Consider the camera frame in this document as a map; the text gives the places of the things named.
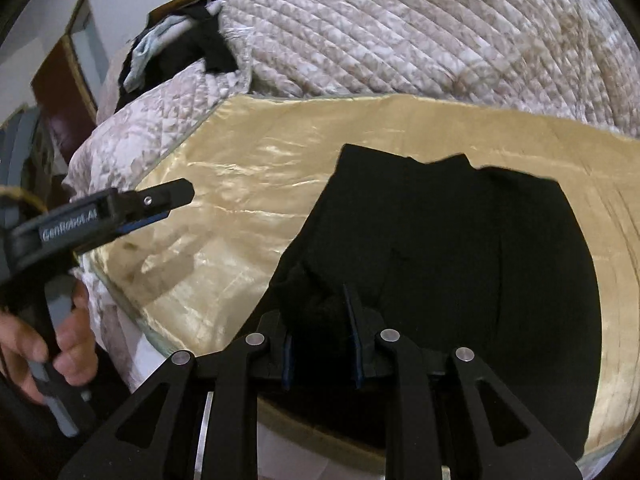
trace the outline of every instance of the black cloth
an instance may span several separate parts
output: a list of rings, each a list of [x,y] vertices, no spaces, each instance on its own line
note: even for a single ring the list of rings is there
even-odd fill
[[[87,389],[92,394],[90,405],[98,420],[103,422],[130,393],[107,352],[98,345],[95,349],[98,373]],[[88,438],[87,435],[65,437],[48,408],[33,404],[7,381],[0,381],[0,421],[3,429],[20,445],[25,458],[36,465],[45,478],[57,478],[66,462]]]
[[[574,459],[582,455],[600,373],[600,302],[557,182],[475,170],[464,155],[421,164],[345,145],[241,333],[280,309],[294,336],[296,378],[343,384],[343,283],[419,346],[472,348]],[[379,400],[320,386],[311,402],[314,389],[274,400],[383,447]]]
[[[149,60],[145,68],[144,86],[141,89],[127,92],[124,89],[124,80],[130,71],[133,49],[149,29],[144,30],[136,38],[118,78],[120,99],[116,111],[159,84],[169,81],[178,72],[201,58],[205,60],[205,70],[208,73],[226,73],[238,70],[236,58],[226,46],[225,38],[220,34],[218,15],[211,16],[209,14],[206,9],[207,3],[208,0],[197,0],[195,3],[174,12],[177,16],[189,16],[197,22],[196,25],[185,31],[173,43],[166,46],[162,52]]]

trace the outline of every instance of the human hand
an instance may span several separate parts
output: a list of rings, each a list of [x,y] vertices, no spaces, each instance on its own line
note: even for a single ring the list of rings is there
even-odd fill
[[[54,361],[54,368],[72,386],[84,386],[98,371],[95,336],[89,322],[89,293],[84,283],[77,282],[73,293],[76,306],[56,330],[62,353]],[[47,345],[29,325],[7,312],[0,312],[0,346],[4,353],[11,380],[34,402],[44,399],[38,391],[27,360],[39,363],[49,358]]]

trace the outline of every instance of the round metal pin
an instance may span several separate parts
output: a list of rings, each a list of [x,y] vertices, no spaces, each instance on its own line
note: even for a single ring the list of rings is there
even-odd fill
[[[246,343],[251,346],[260,346],[264,343],[264,336],[260,332],[254,332],[244,338]]]
[[[456,357],[465,363],[469,361],[473,361],[476,354],[471,348],[467,348],[466,346],[461,346],[456,350]]]
[[[385,328],[380,332],[380,337],[388,343],[395,343],[400,339],[400,333],[398,330],[394,330],[393,328]]]
[[[191,354],[189,352],[185,352],[184,350],[180,350],[171,356],[171,362],[174,365],[182,366],[187,364],[191,360]]]

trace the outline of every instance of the triangular cutout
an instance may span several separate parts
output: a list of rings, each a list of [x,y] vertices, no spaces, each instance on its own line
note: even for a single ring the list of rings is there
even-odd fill
[[[169,384],[158,384],[156,389],[140,404],[133,415],[120,426],[116,432],[116,438],[142,449],[147,449],[151,446],[156,433],[158,418],[160,418],[168,392]]]
[[[506,446],[529,436],[529,430],[486,381],[476,383],[495,445]]]

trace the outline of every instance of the black garment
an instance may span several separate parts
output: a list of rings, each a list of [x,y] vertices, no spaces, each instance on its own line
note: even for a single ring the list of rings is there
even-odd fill
[[[129,389],[107,352],[98,345],[95,348],[98,373],[87,388],[92,393],[90,404],[98,420],[103,422],[129,397]],[[24,458],[37,466],[44,478],[57,478],[88,437],[65,437],[48,408],[33,404],[6,381],[0,381],[0,421],[3,429],[18,443]]]
[[[296,377],[343,383],[343,283],[419,346],[472,348],[573,458],[582,455],[600,373],[600,302],[555,181],[475,170],[464,155],[421,164],[346,145],[241,332],[279,308],[295,338]],[[363,406],[362,396],[336,391],[323,388],[319,406],[308,391],[276,402],[383,447],[379,401]]]
[[[208,0],[198,0],[174,12],[178,16],[189,16],[196,20],[197,24],[185,31],[157,56],[150,59],[145,68],[144,87],[127,93],[124,89],[124,80],[130,71],[131,54],[136,45],[148,33],[148,29],[136,38],[118,78],[120,99],[116,111],[159,84],[169,81],[178,72],[201,58],[204,58],[205,70],[209,73],[226,73],[238,70],[236,58],[231,54],[226,46],[225,38],[220,34],[218,15],[211,16],[209,14],[206,9],[207,3]]]

